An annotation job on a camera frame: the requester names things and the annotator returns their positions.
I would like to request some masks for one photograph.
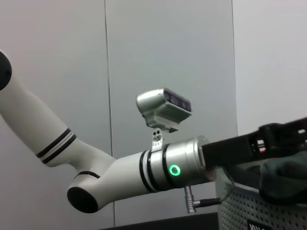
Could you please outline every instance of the camera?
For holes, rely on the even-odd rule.
[[[180,122],[192,115],[191,102],[167,88],[144,92],[136,101],[147,126],[169,133],[178,131]]]

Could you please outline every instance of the green led ring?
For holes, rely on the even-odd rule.
[[[179,176],[180,175],[180,168],[178,167],[178,165],[171,165],[171,167],[169,167],[169,173],[172,174],[173,176]]]

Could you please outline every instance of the glove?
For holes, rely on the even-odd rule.
[[[307,151],[265,161],[260,166],[260,196],[268,203],[307,203]]]

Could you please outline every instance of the perforated metal basket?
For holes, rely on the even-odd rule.
[[[231,188],[222,169],[218,170],[216,191],[219,197]],[[218,207],[220,230],[307,230],[306,206],[275,206],[266,203],[258,190],[236,184],[232,194]],[[250,221],[264,225],[256,228]]]

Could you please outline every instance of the white robotic arm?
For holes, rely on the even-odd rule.
[[[206,174],[200,157],[201,146],[206,143],[202,137],[118,160],[80,141],[18,82],[1,50],[0,114],[46,166],[70,164],[77,170],[67,197],[81,212],[94,213],[116,200],[214,180]]]

